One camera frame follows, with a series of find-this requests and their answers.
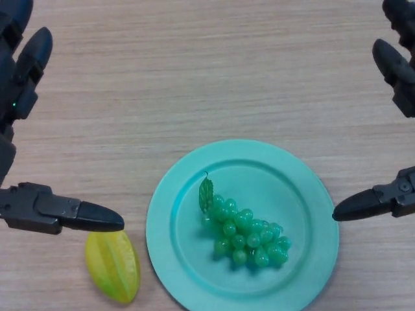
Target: green grapes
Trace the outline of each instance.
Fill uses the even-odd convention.
[[[272,233],[274,234],[274,239],[277,239],[279,235],[282,233],[282,227],[276,224],[275,222],[271,223],[268,228],[272,230]]]
[[[277,238],[276,244],[284,251],[288,251],[291,247],[291,241],[286,236],[280,236]]]
[[[219,194],[215,194],[213,196],[213,206],[223,206],[224,203],[225,203],[225,199]]]
[[[271,261],[276,264],[284,264],[288,261],[287,252],[275,243],[268,246],[267,253]]]
[[[232,238],[232,245],[235,249],[242,249],[246,245],[245,237],[243,235],[234,235]]]
[[[252,212],[250,209],[243,209],[243,210],[241,211],[241,213],[242,213],[243,215],[245,215],[245,218],[246,218],[248,221],[252,220],[252,218],[254,217],[254,214],[253,214],[253,212]]]
[[[236,201],[234,199],[227,199],[224,204],[228,212],[228,219],[234,219],[238,213]]]
[[[262,220],[259,219],[253,219],[250,222],[250,228],[251,232],[260,233],[262,229],[264,229],[264,223]]]
[[[257,248],[261,245],[261,237],[257,233],[251,233],[246,238],[246,243],[250,248]]]
[[[236,225],[233,220],[227,220],[223,225],[223,233],[228,238],[236,234]]]
[[[247,229],[250,224],[250,219],[248,219],[243,212],[237,213],[235,215],[234,221],[238,229],[241,230]]]
[[[228,210],[225,207],[225,205],[214,205],[213,206],[213,217],[218,222],[225,221],[227,216],[228,216]]]
[[[227,238],[217,240],[214,245],[215,254],[223,256],[231,249],[231,242]]]
[[[281,236],[280,225],[254,218],[251,209],[238,211],[234,199],[213,195],[213,190],[208,196],[208,186],[205,184],[199,193],[204,204],[199,203],[203,212],[200,222],[218,238],[213,246],[214,254],[229,256],[238,266],[250,262],[259,268],[271,264],[280,266],[288,261],[292,243],[287,236]]]
[[[210,217],[210,215],[203,214],[202,215],[202,225],[206,229],[211,229],[213,227],[214,220]]]
[[[268,266],[270,263],[269,256],[263,248],[257,248],[254,259],[257,266],[261,268]]]
[[[274,238],[274,233],[271,229],[265,228],[261,230],[259,237],[261,238],[261,243],[266,244],[272,241]]]

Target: grape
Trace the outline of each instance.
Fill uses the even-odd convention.
[[[242,249],[245,247],[245,237],[243,235],[234,235],[232,238],[232,245],[236,249]]]
[[[272,222],[268,228],[272,230],[272,233],[274,234],[274,239],[277,239],[277,237],[279,237],[279,235],[283,231],[283,228],[275,222]]]
[[[247,248],[247,252],[248,252],[248,260],[250,262],[255,262],[256,248]]]
[[[228,211],[224,205],[215,205],[213,206],[213,217],[219,221],[223,222],[225,221],[226,217],[228,215]]]
[[[261,237],[261,243],[266,244],[272,241],[274,234],[271,229],[262,229],[259,236]]]
[[[234,199],[227,199],[225,201],[225,207],[228,210],[228,218],[233,219],[235,215],[238,213],[238,208],[236,206],[236,202]]]
[[[243,209],[243,210],[241,211],[241,213],[242,213],[243,215],[245,215],[245,218],[246,218],[248,221],[252,220],[252,218],[254,217],[254,214],[253,214],[253,212],[252,212],[250,209]]]
[[[214,206],[210,207],[209,209],[207,209],[205,215],[208,215],[209,218],[212,218],[214,220],[215,219],[215,215],[214,215],[214,212],[213,212],[214,210],[215,210]]]
[[[213,206],[223,206],[225,203],[225,200],[222,196],[219,194],[215,194],[213,196]]]
[[[291,247],[291,241],[286,236],[280,236],[277,238],[276,244],[284,251],[288,251]]]
[[[217,240],[214,245],[214,251],[217,255],[225,255],[229,252],[231,247],[231,242],[227,238],[221,238]]]
[[[227,220],[223,225],[223,233],[227,237],[231,237],[236,234],[236,225],[232,220]]]
[[[236,214],[234,221],[238,229],[246,229],[249,226],[249,219],[242,211]]]
[[[257,248],[255,251],[255,263],[261,268],[269,265],[270,258],[263,248]]]
[[[268,246],[267,253],[271,261],[275,262],[276,264],[283,264],[288,261],[287,252],[275,243]]]
[[[236,249],[233,251],[232,257],[236,264],[246,264],[246,261],[248,260],[248,255],[244,249]]]
[[[202,225],[206,228],[206,229],[211,229],[213,227],[213,223],[214,220],[207,214],[203,214],[202,215]]]
[[[251,220],[250,228],[249,228],[251,232],[260,233],[263,228],[264,228],[264,223],[262,222],[262,220],[259,220],[259,219]]]
[[[274,245],[275,242],[271,241],[268,243],[262,243],[262,247],[264,248],[264,250],[267,250],[269,246]]]
[[[251,233],[246,238],[246,243],[248,244],[250,248],[257,248],[258,246],[261,245],[261,237],[259,236],[258,233]]]

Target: yellow star fruit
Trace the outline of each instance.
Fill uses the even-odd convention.
[[[102,292],[123,304],[133,301],[140,286],[140,263],[123,230],[90,233],[85,258],[89,274]]]

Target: table surface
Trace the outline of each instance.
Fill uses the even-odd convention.
[[[145,244],[152,193],[211,141],[259,139],[303,159],[333,201],[415,164],[415,123],[392,103],[372,58],[398,48],[375,0],[37,0],[27,40],[54,50],[3,187],[21,181],[108,206],[126,221],[142,284],[123,310],[181,310]],[[412,310],[415,217],[340,225],[338,264],[308,310]],[[2,310],[116,310],[84,265],[87,233],[0,224]]]

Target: plastic fruit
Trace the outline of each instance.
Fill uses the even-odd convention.
[[[213,193],[213,183],[208,173],[199,186],[199,207],[202,225],[215,234],[213,251],[216,256],[230,257],[235,264],[247,262],[260,268],[271,262],[288,261],[291,241],[280,236],[282,227],[275,222],[254,218],[251,209],[237,210],[234,199],[224,199]]]
[[[124,231],[90,233],[85,260],[93,282],[105,295],[123,304],[133,301],[140,286],[140,263]]]

